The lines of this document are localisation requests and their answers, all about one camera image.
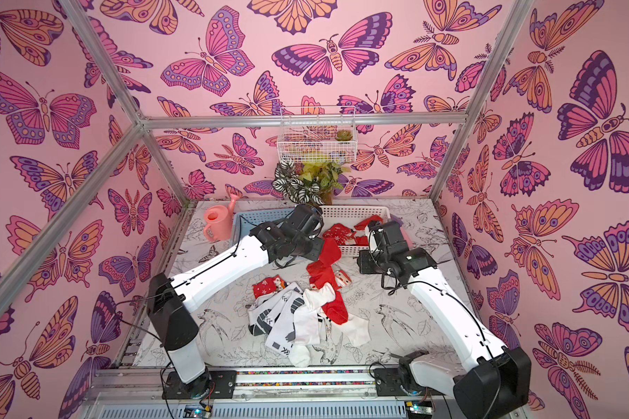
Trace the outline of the large red snowflake sock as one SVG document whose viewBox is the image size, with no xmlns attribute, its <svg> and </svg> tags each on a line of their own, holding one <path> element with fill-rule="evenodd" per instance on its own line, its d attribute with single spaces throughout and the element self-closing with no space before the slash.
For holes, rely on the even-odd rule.
<svg viewBox="0 0 629 419">
<path fill-rule="evenodd" d="M 339 246 L 356 245 L 356 231 L 341 223 L 336 223 L 323 233 L 326 239 L 334 240 Z"/>
</svg>

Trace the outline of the light blue plastic basket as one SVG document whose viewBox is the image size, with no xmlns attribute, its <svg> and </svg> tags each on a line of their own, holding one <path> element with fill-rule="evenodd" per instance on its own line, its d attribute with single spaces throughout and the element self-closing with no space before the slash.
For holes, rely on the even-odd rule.
<svg viewBox="0 0 629 419">
<path fill-rule="evenodd" d="M 243 237 L 262 223 L 278 223 L 286 218 L 293 208 L 259 209 L 258 211 L 243 211 L 234 214 L 232 222 L 232 244 L 236 245 Z"/>
</svg>

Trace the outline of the white plastic basket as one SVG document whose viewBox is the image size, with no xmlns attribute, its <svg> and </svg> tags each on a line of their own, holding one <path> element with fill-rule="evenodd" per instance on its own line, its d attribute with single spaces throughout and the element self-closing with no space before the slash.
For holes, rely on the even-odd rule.
<svg viewBox="0 0 629 419">
<path fill-rule="evenodd" d="M 341 223 L 351 229 L 354 226 L 363 221 L 365 218 L 369 218 L 372 215 L 381 216 L 384 220 L 383 223 L 391 220 L 389 209 L 382 206 L 345 206 L 345 205 L 326 205 L 321 207 L 323 213 L 323 233 L 336 223 Z M 365 236 L 365 232 L 356 231 L 356 236 Z M 339 246 L 344 258 L 356 258 L 360 251 L 368 250 L 369 247 L 355 246 L 355 245 L 342 245 Z"/>
</svg>

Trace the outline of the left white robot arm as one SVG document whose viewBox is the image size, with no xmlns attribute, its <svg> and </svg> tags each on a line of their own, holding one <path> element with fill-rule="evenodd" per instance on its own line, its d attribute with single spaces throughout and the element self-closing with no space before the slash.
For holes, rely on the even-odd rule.
<svg viewBox="0 0 629 419">
<path fill-rule="evenodd" d="M 283 258 L 315 262 L 324 241 L 323 214 L 299 204 L 284 218 L 260 223 L 229 250 L 172 278 L 164 273 L 150 281 L 147 314 L 181 384 L 209 381 L 199 326 L 192 314 L 236 279 Z"/>
</svg>

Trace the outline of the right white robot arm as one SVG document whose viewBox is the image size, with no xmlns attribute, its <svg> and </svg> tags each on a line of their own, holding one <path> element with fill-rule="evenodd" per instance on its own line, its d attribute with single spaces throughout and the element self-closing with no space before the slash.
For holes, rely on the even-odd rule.
<svg viewBox="0 0 629 419">
<path fill-rule="evenodd" d="M 502 418 L 529 402 L 531 361 L 490 332 L 449 285 L 432 256 L 407 244 L 398 223 L 372 222 L 365 229 L 369 249 L 357 260 L 364 274 L 380 277 L 384 291 L 408 291 L 447 337 L 459 367 L 422 354 L 408 363 L 412 380 L 454 398 L 466 418 Z"/>
</svg>

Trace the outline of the small succulent in basket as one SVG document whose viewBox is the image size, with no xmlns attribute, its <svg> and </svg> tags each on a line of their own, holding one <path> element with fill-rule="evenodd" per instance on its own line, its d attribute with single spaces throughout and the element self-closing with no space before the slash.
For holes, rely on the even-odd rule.
<svg viewBox="0 0 629 419">
<path fill-rule="evenodd" d="M 353 138 L 354 138 L 354 134 L 349 129 L 338 130 L 337 133 L 335 134 L 335 140 L 339 142 L 352 141 Z"/>
</svg>

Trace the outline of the red santa sock on table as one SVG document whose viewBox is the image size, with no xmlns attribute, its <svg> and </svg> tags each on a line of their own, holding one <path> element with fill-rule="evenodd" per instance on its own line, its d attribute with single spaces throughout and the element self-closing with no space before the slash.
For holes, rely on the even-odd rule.
<svg viewBox="0 0 629 419">
<path fill-rule="evenodd" d="M 335 269 L 331 265 L 325 265 L 318 261 L 307 266 L 309 284 L 313 289 L 323 289 L 330 285 L 334 291 L 352 284 L 351 277 L 341 269 Z"/>
</svg>

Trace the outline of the potted green leafy plant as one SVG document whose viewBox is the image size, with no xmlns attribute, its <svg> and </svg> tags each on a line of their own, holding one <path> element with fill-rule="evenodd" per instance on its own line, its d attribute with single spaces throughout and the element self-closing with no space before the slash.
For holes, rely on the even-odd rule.
<svg viewBox="0 0 629 419">
<path fill-rule="evenodd" d="M 273 188 L 295 204 L 331 205 L 334 190 L 349 168 L 335 162 L 295 162 L 282 159 L 274 171 Z"/>
</svg>

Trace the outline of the pink watering can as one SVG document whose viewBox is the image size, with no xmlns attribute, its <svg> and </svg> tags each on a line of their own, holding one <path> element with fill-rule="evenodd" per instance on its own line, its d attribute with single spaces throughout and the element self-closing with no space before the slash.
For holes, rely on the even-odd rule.
<svg viewBox="0 0 629 419">
<path fill-rule="evenodd" d="M 237 194 L 231 195 L 227 205 L 215 205 L 204 213 L 204 236 L 211 242 L 226 241 L 232 237 L 235 206 L 241 199 Z"/>
</svg>

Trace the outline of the white sock chevron pattern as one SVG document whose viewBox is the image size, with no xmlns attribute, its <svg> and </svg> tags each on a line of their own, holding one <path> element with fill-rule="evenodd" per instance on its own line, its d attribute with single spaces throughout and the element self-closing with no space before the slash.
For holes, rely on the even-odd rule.
<svg viewBox="0 0 629 419">
<path fill-rule="evenodd" d="M 265 335 L 265 345 L 269 350 L 279 355 L 290 355 L 295 341 L 295 311 L 303 305 L 302 288 L 298 283 L 291 283 L 248 310 L 250 334 Z"/>
</svg>

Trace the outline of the plain white sock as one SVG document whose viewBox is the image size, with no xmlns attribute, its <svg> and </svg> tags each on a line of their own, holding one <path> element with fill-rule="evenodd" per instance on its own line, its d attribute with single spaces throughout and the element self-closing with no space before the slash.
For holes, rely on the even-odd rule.
<svg viewBox="0 0 629 419">
<path fill-rule="evenodd" d="M 353 349 L 370 342 L 369 321 L 345 312 L 342 295 L 332 285 L 322 289 L 306 289 L 302 295 L 304 304 L 295 310 L 295 338 L 288 355 L 291 364 L 298 368 L 308 367 L 315 345 L 324 342 L 326 328 L 346 338 Z"/>
</svg>

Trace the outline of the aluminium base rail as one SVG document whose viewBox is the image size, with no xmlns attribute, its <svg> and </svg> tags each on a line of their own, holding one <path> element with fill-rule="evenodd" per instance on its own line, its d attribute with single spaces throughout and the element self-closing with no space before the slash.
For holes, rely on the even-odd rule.
<svg viewBox="0 0 629 419">
<path fill-rule="evenodd" d="M 171 369 L 101 371 L 80 418 L 461 418 L 438 390 L 408 393 L 395 366 L 213 368 L 211 394 L 191 399 Z"/>
</svg>

